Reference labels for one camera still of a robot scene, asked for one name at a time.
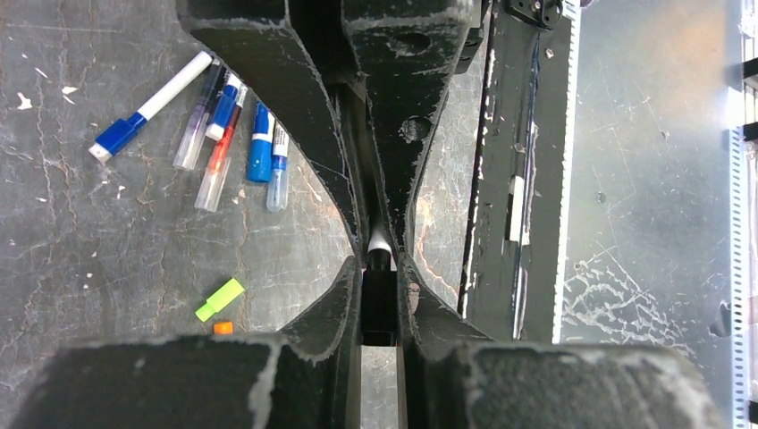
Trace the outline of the orange marker cap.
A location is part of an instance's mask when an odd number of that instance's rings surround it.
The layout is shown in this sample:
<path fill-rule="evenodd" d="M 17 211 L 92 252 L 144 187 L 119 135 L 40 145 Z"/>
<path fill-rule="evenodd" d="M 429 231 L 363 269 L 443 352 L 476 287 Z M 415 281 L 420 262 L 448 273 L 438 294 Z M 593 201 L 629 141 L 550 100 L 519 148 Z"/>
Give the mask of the orange marker cap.
<path fill-rule="evenodd" d="M 213 325 L 214 335 L 230 335 L 234 334 L 234 325 L 231 321 L 218 322 Z"/>

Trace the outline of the clear red ballpoint pen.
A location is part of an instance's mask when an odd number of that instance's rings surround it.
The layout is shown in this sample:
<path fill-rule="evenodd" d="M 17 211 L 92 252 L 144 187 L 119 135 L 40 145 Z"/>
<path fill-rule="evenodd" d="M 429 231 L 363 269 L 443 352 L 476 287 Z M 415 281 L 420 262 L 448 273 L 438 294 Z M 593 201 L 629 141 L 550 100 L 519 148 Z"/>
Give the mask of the clear red ballpoint pen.
<path fill-rule="evenodd" d="M 247 93 L 248 87 L 242 84 L 232 110 L 230 122 L 225 128 L 222 137 L 215 144 L 214 152 L 207 163 L 206 171 L 194 203 L 194 207 L 197 209 L 207 212 L 215 212 L 217 210 L 231 163 L 228 153 Z"/>

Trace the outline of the clear blue ballpoint pen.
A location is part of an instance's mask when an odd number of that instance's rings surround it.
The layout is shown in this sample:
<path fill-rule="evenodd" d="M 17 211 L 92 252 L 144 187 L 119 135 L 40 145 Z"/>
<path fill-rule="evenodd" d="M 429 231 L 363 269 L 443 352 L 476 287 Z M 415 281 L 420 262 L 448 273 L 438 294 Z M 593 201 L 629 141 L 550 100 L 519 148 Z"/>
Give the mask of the clear blue ballpoint pen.
<path fill-rule="evenodd" d="M 288 204 L 288 152 L 290 136 L 277 122 L 274 126 L 272 174 L 268 182 L 266 207 L 270 212 L 284 210 Z"/>

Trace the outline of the blue capped white marker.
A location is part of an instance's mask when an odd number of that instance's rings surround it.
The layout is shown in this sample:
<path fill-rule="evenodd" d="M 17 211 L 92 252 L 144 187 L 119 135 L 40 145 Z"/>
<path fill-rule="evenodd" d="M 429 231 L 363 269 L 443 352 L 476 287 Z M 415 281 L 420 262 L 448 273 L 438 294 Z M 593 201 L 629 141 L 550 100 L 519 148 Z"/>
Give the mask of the blue capped white marker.
<path fill-rule="evenodd" d="M 196 54 L 129 118 L 118 119 L 101 132 L 88 152 L 102 164 L 116 156 L 138 135 L 141 128 L 208 68 L 212 61 L 212 56 L 206 52 Z"/>

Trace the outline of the blue capped thick marker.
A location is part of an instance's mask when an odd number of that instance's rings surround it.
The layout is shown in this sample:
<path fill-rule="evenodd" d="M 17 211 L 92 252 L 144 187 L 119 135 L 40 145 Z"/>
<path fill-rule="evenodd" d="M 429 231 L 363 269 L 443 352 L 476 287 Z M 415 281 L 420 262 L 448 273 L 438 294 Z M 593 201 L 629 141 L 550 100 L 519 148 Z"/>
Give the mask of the blue capped thick marker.
<path fill-rule="evenodd" d="M 271 179 L 274 127 L 274 116 L 261 101 L 257 101 L 248 152 L 248 181 L 267 183 Z"/>

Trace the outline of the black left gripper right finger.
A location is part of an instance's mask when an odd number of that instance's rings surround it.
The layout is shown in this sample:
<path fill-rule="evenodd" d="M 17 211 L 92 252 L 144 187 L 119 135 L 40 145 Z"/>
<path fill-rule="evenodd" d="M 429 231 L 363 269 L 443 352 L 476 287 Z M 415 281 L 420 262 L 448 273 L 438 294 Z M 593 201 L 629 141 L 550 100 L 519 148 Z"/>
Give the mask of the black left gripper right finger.
<path fill-rule="evenodd" d="M 398 263 L 403 428 L 722 428 L 695 366 L 652 346 L 491 339 Z"/>

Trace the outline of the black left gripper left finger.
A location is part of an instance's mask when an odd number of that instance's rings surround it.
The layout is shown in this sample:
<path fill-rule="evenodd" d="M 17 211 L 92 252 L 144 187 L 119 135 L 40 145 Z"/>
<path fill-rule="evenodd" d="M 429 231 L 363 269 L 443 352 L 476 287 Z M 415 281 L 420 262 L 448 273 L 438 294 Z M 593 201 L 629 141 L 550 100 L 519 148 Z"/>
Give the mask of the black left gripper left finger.
<path fill-rule="evenodd" d="M 45 366 L 15 428 L 357 428 L 361 270 L 276 332 L 87 341 Z"/>

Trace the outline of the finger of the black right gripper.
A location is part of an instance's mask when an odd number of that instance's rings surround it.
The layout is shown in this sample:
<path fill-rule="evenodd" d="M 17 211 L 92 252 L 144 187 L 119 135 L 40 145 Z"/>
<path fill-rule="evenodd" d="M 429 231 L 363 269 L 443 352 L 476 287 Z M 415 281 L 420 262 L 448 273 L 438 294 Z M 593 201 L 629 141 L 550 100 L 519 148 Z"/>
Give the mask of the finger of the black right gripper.
<path fill-rule="evenodd" d="M 342 23 L 366 88 L 368 153 L 389 241 L 406 249 L 451 79 L 479 44 L 486 1 L 345 1 Z"/>
<path fill-rule="evenodd" d="M 358 151 L 351 136 L 356 64 L 340 1 L 179 1 L 181 28 L 236 72 L 295 140 L 363 247 Z"/>

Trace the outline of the clear black grip pen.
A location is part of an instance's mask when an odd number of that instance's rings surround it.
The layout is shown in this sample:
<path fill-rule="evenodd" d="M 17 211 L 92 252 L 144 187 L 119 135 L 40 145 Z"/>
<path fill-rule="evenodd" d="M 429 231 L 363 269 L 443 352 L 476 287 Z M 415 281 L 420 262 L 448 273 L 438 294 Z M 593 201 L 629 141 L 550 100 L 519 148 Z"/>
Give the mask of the clear black grip pen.
<path fill-rule="evenodd" d="M 223 85 L 224 74 L 225 71 L 221 62 L 214 59 L 210 64 L 194 111 L 188 119 L 181 143 L 173 159 L 175 168 L 186 171 L 192 171 L 196 168 L 200 149 L 205 140 L 207 121 Z"/>

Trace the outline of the green marker cap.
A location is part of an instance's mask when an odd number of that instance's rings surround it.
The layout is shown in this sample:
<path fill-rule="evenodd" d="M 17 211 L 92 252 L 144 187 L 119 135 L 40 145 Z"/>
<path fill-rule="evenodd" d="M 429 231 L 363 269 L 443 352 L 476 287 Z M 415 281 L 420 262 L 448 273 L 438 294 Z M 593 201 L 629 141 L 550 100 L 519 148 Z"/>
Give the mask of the green marker cap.
<path fill-rule="evenodd" d="M 244 292 L 244 288 L 239 281 L 231 278 L 223 284 L 218 290 L 211 294 L 195 311 L 195 316 L 200 322 L 206 322 L 212 316 L 218 314 L 231 304 L 239 295 Z"/>

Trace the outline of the black marker cap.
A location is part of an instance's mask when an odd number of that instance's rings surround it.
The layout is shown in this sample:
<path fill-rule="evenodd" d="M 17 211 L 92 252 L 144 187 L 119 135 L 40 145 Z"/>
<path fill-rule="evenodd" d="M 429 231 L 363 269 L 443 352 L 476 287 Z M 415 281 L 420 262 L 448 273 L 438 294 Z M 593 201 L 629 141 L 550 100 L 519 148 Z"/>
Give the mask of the black marker cap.
<path fill-rule="evenodd" d="M 362 344 L 395 347 L 397 344 L 397 272 L 392 253 L 375 248 L 367 254 L 361 292 Z"/>

